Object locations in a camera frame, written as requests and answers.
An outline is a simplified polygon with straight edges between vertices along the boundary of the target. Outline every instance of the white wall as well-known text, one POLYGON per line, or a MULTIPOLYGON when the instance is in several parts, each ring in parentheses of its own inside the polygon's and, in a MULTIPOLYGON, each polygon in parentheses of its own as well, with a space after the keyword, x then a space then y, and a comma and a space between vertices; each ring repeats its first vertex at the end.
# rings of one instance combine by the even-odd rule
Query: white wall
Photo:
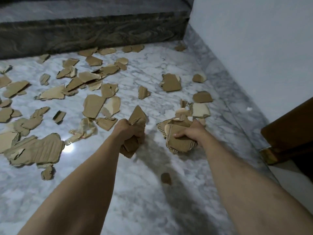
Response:
POLYGON ((313 96, 313 0, 195 0, 189 23, 270 122, 313 96))

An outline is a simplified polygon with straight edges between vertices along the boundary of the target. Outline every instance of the hand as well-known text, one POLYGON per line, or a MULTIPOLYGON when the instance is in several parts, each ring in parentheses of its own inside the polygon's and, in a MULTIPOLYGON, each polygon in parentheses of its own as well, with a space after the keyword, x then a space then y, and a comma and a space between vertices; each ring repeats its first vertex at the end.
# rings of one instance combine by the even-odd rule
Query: hand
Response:
POLYGON ((188 138, 197 141, 197 143, 202 146, 202 140, 208 135, 211 134, 205 130, 204 126, 197 119, 194 119, 189 128, 174 134, 174 137, 181 138, 182 136, 187 136, 188 138))
POLYGON ((127 119, 121 119, 115 125, 112 136, 117 137, 121 144, 125 142, 125 140, 131 138, 133 135, 140 138, 140 141, 143 142, 145 137, 145 127, 142 124, 134 124, 131 125, 127 119))

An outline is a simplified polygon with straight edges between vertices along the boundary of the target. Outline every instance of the marble baseboard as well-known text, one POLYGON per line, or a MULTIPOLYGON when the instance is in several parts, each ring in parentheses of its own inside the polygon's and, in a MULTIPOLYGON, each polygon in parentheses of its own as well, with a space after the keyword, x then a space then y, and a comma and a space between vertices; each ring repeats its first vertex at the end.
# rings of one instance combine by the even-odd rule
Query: marble baseboard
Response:
POLYGON ((0 27, 0 59, 183 38, 188 19, 159 18, 159 14, 155 14, 153 18, 144 16, 137 15, 116 22, 108 22, 103 18, 86 18, 7 23, 6 27, 4 25, 0 27))
POLYGON ((194 51, 208 80, 228 106, 252 145, 257 150, 268 147, 268 142, 260 133, 261 128, 268 124, 268 120, 190 25, 187 26, 184 42, 194 51))

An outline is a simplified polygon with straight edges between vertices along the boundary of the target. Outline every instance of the dark marble step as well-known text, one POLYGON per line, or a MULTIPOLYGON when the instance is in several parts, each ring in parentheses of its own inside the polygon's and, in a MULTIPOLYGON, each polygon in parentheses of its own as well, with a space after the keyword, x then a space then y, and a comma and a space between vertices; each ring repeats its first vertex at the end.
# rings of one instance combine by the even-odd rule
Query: dark marble step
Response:
POLYGON ((0 5, 0 59, 182 39, 183 0, 50 0, 0 5))

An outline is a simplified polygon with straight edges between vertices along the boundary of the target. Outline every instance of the person's right arm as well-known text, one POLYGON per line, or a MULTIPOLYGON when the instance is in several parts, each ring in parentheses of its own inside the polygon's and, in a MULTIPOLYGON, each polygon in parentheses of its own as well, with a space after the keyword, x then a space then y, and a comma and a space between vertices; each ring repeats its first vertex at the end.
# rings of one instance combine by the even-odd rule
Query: person's right arm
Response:
POLYGON ((240 235, 312 235, 313 216, 294 197, 227 151, 203 126, 174 135, 203 146, 215 186, 240 235))

